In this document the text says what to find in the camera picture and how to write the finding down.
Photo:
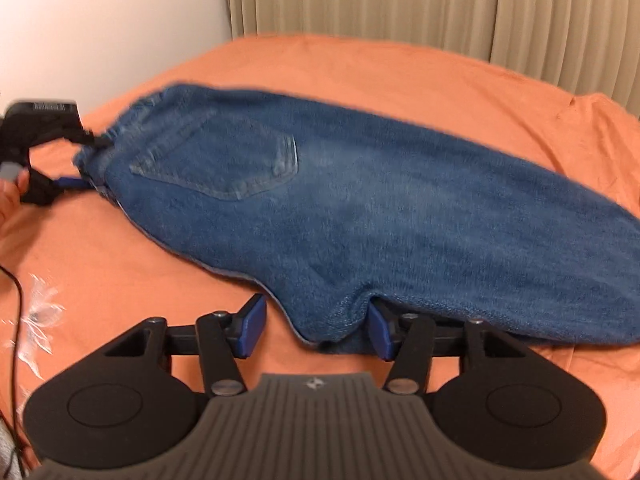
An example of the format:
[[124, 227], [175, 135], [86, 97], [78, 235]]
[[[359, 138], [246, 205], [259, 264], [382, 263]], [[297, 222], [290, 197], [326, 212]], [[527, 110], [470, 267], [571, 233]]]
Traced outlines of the person's left hand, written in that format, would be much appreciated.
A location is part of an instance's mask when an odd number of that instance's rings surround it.
[[29, 172], [22, 170], [14, 181], [1, 181], [0, 188], [0, 226], [3, 228], [21, 206], [21, 198], [29, 188]]

